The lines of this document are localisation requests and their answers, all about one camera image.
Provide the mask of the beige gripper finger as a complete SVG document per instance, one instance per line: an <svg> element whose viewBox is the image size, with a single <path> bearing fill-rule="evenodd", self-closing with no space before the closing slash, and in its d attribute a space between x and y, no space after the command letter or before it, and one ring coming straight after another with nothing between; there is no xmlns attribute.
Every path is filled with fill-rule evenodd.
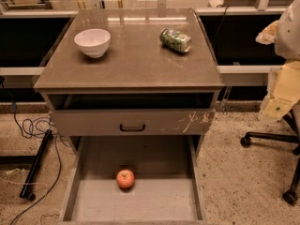
<svg viewBox="0 0 300 225"><path fill-rule="evenodd" d="M258 119L276 122L283 118L300 100L300 62L288 61L282 67L271 67L268 73L267 95Z"/></svg>
<svg viewBox="0 0 300 225"><path fill-rule="evenodd" d="M278 21L271 22L256 36L255 41L263 45L272 44L275 41Z"/></svg>

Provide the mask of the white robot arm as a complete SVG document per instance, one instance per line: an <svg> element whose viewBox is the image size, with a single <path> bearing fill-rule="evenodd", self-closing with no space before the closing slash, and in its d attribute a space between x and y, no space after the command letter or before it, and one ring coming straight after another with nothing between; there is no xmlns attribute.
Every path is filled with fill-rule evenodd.
<svg viewBox="0 0 300 225"><path fill-rule="evenodd" d="M259 111L260 120L278 121L300 100L300 0L294 0L255 41L273 43L275 53L285 59L281 68L270 69L267 95Z"/></svg>

